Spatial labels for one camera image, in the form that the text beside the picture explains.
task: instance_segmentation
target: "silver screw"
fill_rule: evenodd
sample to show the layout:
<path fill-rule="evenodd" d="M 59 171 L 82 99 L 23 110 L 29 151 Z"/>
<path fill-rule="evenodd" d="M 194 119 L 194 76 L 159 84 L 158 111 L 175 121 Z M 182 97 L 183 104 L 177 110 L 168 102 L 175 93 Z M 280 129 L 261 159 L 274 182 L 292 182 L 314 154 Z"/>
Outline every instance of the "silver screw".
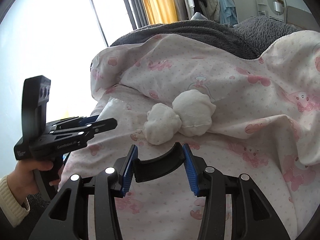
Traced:
<path fill-rule="evenodd" d="M 112 173 L 114 173 L 116 170 L 115 170 L 115 168 L 113 168 L 113 167 L 109 167 L 109 168 L 106 168 L 105 169 L 105 173 L 107 173 L 107 174 L 112 174 Z"/>
<path fill-rule="evenodd" d="M 241 179 L 243 180 L 249 180 L 250 179 L 250 176 L 248 174 L 242 174 L 241 175 Z"/>
<path fill-rule="evenodd" d="M 80 176 L 78 175 L 78 174 L 73 174 L 71 177 L 70 177 L 70 179 L 72 180 L 72 181 L 76 181 L 76 180 L 78 180 L 80 178 Z"/>
<path fill-rule="evenodd" d="M 214 167 L 208 166 L 208 167 L 205 168 L 205 171 L 207 173 L 213 173 L 214 172 Z"/>

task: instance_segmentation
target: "yellow curtain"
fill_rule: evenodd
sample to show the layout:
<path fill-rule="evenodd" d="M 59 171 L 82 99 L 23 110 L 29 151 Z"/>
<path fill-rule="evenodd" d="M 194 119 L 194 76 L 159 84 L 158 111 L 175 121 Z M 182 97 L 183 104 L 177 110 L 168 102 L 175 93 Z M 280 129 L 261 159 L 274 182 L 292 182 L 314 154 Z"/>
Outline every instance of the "yellow curtain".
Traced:
<path fill-rule="evenodd" d="M 143 0 L 150 24 L 177 22 L 174 0 Z"/>

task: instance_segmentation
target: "wrist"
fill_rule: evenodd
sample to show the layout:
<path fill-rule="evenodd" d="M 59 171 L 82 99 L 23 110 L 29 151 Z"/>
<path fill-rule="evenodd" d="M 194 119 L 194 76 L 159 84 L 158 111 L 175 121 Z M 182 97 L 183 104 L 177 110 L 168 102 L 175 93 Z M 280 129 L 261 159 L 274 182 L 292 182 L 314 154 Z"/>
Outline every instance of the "wrist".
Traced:
<path fill-rule="evenodd" d="M 24 203 L 24 201 L 26 200 L 26 197 L 28 196 L 28 194 L 26 194 L 23 187 L 21 187 L 17 183 L 17 180 L 14 178 L 14 172 L 10 173 L 7 176 L 7 184 L 8 184 L 8 187 L 9 187 L 12 195 L 17 200 L 19 205 L 22 205 Z"/>

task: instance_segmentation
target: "white and pink blanket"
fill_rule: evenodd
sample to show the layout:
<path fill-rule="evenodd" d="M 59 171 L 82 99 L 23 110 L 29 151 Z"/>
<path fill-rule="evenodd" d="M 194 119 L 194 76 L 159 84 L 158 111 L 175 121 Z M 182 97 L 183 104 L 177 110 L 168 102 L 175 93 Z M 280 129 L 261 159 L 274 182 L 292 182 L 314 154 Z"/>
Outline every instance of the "white and pink blanket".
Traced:
<path fill-rule="evenodd" d="M 249 174 L 273 205 L 292 239 L 320 202 L 320 33 L 296 32 L 275 41 L 256 60 L 175 34 L 145 43 L 120 45 L 92 61 L 91 90 L 115 130 L 101 133 L 85 149 L 72 152 L 61 185 L 74 173 L 98 174 L 136 144 L 141 159 L 168 151 L 176 141 L 222 173 Z M 181 92 L 197 89 L 217 106 L 203 136 L 177 133 L 162 145 L 142 132 L 156 103 L 171 106 Z M 111 98 L 122 101 L 108 104 Z M 230 239 L 227 198 L 225 239 Z M 183 166 L 146 183 L 133 181 L 116 200 L 125 240 L 197 239 L 204 199 L 190 191 Z"/>

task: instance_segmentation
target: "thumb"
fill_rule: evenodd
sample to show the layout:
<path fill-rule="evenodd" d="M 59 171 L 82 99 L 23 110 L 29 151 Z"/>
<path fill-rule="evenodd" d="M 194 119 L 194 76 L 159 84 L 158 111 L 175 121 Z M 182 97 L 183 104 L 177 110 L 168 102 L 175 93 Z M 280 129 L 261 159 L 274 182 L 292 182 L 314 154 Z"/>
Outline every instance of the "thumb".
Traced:
<path fill-rule="evenodd" d="M 53 163 L 51 161 L 36 161 L 34 159 L 22 160 L 18 162 L 20 170 L 25 172 L 32 170 L 40 170 L 40 171 L 49 171 L 53 167 Z"/>

